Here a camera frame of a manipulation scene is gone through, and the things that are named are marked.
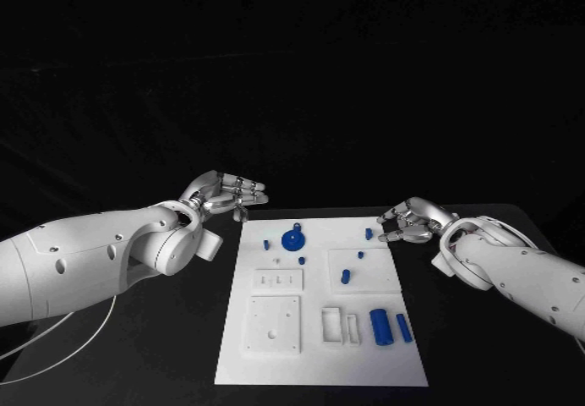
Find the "small blue piece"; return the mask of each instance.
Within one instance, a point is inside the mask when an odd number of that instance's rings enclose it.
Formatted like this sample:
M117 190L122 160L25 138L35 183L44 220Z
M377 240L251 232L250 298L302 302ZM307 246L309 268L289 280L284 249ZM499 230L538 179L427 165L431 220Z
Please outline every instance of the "small blue piece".
M413 336L411 336L411 331L408 330L405 315L403 313L400 313L397 315L397 320L400 321L400 330L403 331L403 337L405 338L405 343L410 343L413 341Z
M391 323L388 322L387 310L374 309L369 312L369 319L372 320L372 329L375 330L377 344L391 345L394 343L394 336Z
M342 273L342 284L346 285L351 282L351 270L345 269L345 273Z
M287 251L299 251L305 247L305 235L302 225L297 222L293 229L283 234L282 243Z

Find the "black table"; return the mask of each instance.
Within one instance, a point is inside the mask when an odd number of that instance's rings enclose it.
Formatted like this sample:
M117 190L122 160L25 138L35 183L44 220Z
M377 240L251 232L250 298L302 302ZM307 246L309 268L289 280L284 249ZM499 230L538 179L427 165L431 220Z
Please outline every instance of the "black table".
M253 219L380 216L390 207L251 212ZM511 205L447 206L488 215L552 251L529 217ZM394 404L583 402L585 357L574 339L493 290L482 292L431 265L439 239L392 244L430 388L273 387L214 384L241 224L215 216L225 238L214 262L199 258L173 277L139 283L117 300L103 333L57 369L0 387L0 404ZM387 231L395 224L385 224ZM110 302L80 311L22 353L6 379L42 369L91 336Z

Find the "black background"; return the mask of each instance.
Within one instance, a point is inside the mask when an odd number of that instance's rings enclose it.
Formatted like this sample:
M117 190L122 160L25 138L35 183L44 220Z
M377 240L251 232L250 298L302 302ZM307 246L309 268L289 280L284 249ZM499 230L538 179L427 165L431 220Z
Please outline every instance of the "black background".
M266 208L514 203L585 263L583 2L2 7L2 239L217 169Z

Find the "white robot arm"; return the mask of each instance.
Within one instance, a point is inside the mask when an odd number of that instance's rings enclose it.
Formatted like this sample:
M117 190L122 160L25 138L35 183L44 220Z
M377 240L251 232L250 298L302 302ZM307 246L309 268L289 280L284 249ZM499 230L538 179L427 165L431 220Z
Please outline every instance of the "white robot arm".
M77 311L137 281L179 272L194 256L214 260L222 239L204 229L214 214L263 204L266 186L209 171L179 200L48 222L0 242L0 326Z
M503 296L548 323L585 340L585 268L539 250L526 236L492 217L460 219L414 197L380 218L398 218L400 230L381 241L424 243L441 237L433 265L480 290Z

